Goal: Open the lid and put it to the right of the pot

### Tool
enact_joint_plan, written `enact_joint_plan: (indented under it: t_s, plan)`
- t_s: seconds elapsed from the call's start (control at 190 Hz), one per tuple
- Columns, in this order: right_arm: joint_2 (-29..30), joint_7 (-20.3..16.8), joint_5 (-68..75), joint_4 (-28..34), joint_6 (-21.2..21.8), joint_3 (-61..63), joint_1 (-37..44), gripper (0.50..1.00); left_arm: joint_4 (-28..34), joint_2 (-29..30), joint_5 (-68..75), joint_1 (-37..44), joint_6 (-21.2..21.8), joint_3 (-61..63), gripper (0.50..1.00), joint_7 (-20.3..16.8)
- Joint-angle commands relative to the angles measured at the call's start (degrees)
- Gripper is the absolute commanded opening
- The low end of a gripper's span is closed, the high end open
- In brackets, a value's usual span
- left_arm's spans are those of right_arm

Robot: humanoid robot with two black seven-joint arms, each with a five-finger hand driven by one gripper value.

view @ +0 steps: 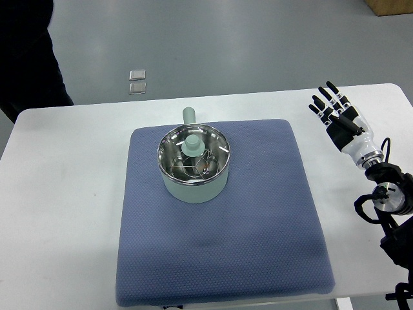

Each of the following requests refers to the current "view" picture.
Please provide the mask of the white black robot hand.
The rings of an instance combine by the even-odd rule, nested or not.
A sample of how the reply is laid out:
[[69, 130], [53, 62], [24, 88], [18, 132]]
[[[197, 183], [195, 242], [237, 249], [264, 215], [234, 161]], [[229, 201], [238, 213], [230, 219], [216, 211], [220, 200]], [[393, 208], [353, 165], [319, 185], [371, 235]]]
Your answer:
[[349, 155], [360, 169], [384, 162], [383, 151], [374, 143], [374, 133], [362, 113], [330, 81], [319, 87], [325, 98], [312, 96], [308, 107], [316, 114], [336, 148]]

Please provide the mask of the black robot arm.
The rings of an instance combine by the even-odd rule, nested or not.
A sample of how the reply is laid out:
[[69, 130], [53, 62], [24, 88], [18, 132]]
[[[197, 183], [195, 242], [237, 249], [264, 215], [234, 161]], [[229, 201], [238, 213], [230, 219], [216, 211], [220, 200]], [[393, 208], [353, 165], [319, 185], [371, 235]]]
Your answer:
[[354, 202], [356, 213], [366, 222], [380, 225], [384, 237], [380, 247], [394, 264], [408, 271], [408, 280], [395, 286], [385, 296], [395, 300], [400, 309], [409, 309], [412, 299], [412, 218], [397, 224], [394, 217], [412, 216], [412, 175], [388, 162], [377, 163], [365, 171], [368, 180], [376, 183], [372, 193], [360, 196]]

